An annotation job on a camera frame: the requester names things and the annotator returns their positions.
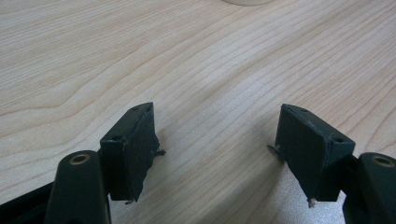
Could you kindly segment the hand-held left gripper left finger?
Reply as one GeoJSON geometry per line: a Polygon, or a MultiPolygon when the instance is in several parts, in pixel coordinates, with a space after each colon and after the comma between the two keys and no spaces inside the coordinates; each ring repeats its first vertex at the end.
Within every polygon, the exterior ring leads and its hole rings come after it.
{"type": "Polygon", "coordinates": [[[155,133],[154,105],[130,108],[100,140],[99,155],[113,201],[137,201],[154,158],[163,156],[155,133]]]}

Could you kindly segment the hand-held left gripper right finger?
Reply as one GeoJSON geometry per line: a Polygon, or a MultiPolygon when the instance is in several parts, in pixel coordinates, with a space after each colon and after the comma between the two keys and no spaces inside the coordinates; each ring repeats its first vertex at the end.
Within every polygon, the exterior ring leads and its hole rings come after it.
{"type": "Polygon", "coordinates": [[[298,180],[309,202],[356,195],[355,142],[307,109],[281,106],[271,149],[298,180]]]}

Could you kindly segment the cream round object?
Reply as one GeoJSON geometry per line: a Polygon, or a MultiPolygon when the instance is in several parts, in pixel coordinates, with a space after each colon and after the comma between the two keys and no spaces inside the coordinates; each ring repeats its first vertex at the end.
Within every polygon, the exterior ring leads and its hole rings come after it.
{"type": "Polygon", "coordinates": [[[253,7],[253,6],[261,6],[270,3],[273,0],[222,0],[222,1],[237,6],[253,7]]]}

